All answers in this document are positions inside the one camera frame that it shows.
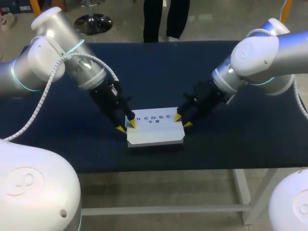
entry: cardboard box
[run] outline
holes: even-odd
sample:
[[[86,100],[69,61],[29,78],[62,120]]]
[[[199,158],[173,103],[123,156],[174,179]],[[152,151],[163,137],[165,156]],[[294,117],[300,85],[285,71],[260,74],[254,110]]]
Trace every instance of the cardboard box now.
[[[17,0],[0,0],[0,8],[3,13],[20,13]]]

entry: tiled floor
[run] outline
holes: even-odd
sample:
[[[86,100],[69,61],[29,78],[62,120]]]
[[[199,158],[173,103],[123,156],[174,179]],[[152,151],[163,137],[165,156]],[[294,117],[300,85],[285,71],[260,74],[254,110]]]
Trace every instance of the tiled floor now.
[[[87,13],[75,0],[67,1],[73,22]],[[271,17],[279,17],[284,0],[191,0],[186,29],[181,40],[242,39]],[[142,42],[142,0],[106,0],[95,10],[114,21],[106,34],[83,38],[87,42]],[[166,30],[164,9],[160,36]],[[33,14],[18,15],[17,25],[5,32],[8,61],[16,57],[33,38]],[[307,30],[308,2],[294,0],[286,25],[291,31]],[[298,76],[300,94],[308,103],[308,78]],[[281,169],[283,176],[297,169]],[[251,192],[259,185],[265,169],[246,171]],[[197,205],[237,203],[229,170],[131,172],[80,175],[83,207]],[[254,226],[243,226],[239,213],[168,214],[84,217],[85,231],[177,230],[177,231],[270,231],[265,211]]]

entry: table leg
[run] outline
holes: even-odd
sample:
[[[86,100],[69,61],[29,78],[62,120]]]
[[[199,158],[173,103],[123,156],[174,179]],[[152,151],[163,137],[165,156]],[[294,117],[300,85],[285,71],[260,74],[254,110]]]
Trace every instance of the table leg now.
[[[30,0],[30,4],[32,6],[34,15],[36,17],[39,16],[42,13],[42,11],[40,10],[38,0]]]
[[[287,20],[287,16],[289,14],[289,11],[291,9],[291,5],[292,5],[292,0],[285,0],[282,8],[281,8],[281,12],[280,12],[280,21],[282,23],[285,23],[285,21]]]
[[[51,3],[53,7],[60,7],[63,12],[66,12],[65,0],[52,0]]]
[[[278,176],[277,170],[277,168],[270,168],[267,170],[260,186],[251,199],[251,210],[243,212],[244,225],[252,225],[267,207],[272,192],[277,184],[282,180],[282,177]]]
[[[251,197],[244,169],[233,169],[232,172],[236,184],[237,194],[239,195],[240,203],[243,205],[248,205],[251,201]]]

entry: white cable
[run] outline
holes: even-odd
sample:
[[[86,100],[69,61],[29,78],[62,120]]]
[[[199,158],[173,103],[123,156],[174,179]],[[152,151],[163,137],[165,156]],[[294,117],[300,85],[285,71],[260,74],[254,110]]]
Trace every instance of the white cable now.
[[[299,107],[299,110],[302,112],[304,117],[306,119],[308,119],[308,114],[307,114],[304,106],[302,105],[302,102],[301,102],[300,97],[299,97],[299,93],[298,93],[298,90],[297,90],[297,83],[296,83],[295,77],[294,77],[294,80],[293,80],[293,88],[294,88],[295,99],[296,99],[297,105]]]
[[[254,33],[263,33],[263,34],[266,34],[268,36],[272,36],[274,34],[272,34],[271,32],[269,32],[268,30],[265,30],[265,29],[254,29],[252,31],[250,31],[247,35],[246,35],[246,38],[250,37],[252,34]]]
[[[50,89],[50,86],[52,84],[52,80],[55,76],[55,73],[60,65],[60,63],[64,62],[66,59],[70,58],[70,57],[73,57],[73,56],[83,56],[83,57],[87,57],[87,58],[90,58],[92,61],[100,64],[102,67],[104,67],[106,70],[108,70],[112,76],[112,78],[115,80],[115,81],[119,81],[119,79],[117,78],[117,76],[115,75],[115,73],[113,72],[113,70],[106,64],[104,63],[102,60],[100,60],[99,58],[95,57],[95,56],[92,56],[92,55],[89,55],[89,54],[81,54],[81,53],[71,53],[71,54],[68,54],[67,56],[62,56],[57,62],[56,64],[53,66],[53,69],[52,69],[52,72],[51,72],[51,75],[48,79],[48,82],[46,84],[46,87],[45,87],[45,90],[43,91],[43,94],[38,102],[38,105],[36,106],[32,116],[30,117],[30,119],[28,120],[28,122],[18,131],[16,132],[15,134],[5,138],[4,140],[5,141],[12,141],[14,139],[16,139],[17,137],[19,137],[21,134],[23,134],[29,127],[30,125],[33,123],[33,121],[35,120],[35,118],[37,117],[45,99],[46,99],[46,96],[48,94],[48,91]]]

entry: person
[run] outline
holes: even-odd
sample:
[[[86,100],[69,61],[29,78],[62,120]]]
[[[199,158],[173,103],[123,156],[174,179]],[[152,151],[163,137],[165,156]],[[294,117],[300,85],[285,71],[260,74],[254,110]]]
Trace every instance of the person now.
[[[186,26],[190,0],[171,0],[167,19],[168,41],[178,41]],[[144,0],[144,42],[158,42],[163,0]]]

